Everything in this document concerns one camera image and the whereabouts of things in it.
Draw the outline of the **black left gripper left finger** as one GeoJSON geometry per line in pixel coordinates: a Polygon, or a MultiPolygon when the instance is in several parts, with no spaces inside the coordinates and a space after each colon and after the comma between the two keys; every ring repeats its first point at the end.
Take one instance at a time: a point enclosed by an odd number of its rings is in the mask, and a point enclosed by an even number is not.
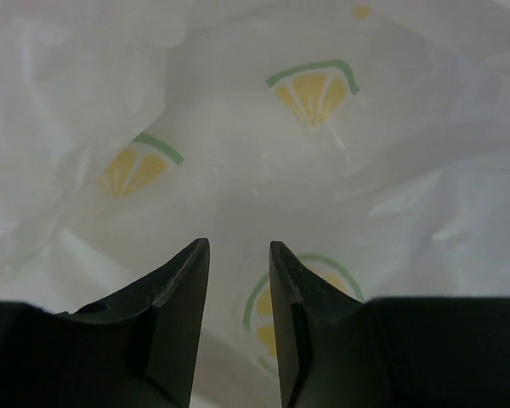
{"type": "Polygon", "coordinates": [[[0,407],[186,407],[210,246],[74,313],[0,302],[0,407]]]}

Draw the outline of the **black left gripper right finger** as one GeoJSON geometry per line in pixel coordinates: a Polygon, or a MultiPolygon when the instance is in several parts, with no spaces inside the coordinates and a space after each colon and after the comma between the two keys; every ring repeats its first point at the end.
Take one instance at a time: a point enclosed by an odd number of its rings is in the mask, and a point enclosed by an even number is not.
{"type": "Polygon", "coordinates": [[[510,407],[510,297],[361,303],[282,242],[269,281],[285,407],[510,407]]]}

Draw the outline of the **white plastic bag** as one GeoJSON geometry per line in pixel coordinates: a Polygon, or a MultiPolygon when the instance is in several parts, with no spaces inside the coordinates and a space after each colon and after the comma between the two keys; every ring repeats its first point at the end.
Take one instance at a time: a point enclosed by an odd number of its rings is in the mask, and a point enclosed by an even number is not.
{"type": "Polygon", "coordinates": [[[193,405],[279,404],[272,241],[360,301],[510,297],[510,1],[0,1],[0,301],[199,237],[193,405]]]}

